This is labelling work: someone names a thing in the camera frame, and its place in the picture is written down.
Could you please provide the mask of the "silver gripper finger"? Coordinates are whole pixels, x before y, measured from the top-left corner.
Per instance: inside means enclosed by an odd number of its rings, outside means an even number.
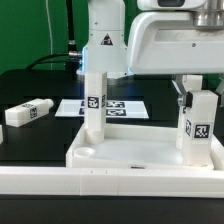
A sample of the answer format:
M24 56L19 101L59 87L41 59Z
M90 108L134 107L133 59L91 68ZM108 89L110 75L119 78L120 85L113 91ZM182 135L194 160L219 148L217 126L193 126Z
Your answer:
M178 92L178 105L183 107L192 107L193 94L187 91L183 85L183 76L174 75L172 78L173 85Z
M220 83L215 92L219 96L219 106L224 107L224 74L220 74L219 79Z

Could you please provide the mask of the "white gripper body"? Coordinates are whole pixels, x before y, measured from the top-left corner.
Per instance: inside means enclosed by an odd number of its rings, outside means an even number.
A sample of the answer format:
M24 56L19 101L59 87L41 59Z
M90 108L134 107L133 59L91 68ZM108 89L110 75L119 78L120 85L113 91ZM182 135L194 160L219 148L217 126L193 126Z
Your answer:
M134 74L224 73L224 30L197 29L190 12L146 12L130 29Z

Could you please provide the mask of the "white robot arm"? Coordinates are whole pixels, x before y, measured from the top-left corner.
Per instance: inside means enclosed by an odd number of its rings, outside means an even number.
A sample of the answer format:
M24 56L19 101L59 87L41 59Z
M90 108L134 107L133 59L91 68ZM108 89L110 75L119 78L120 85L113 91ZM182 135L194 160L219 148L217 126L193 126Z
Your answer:
M137 0L137 6L142 13L125 39L124 1L88 0L89 39L78 73L103 71L110 79L169 74L184 105L184 75L218 74L224 106L224 0Z

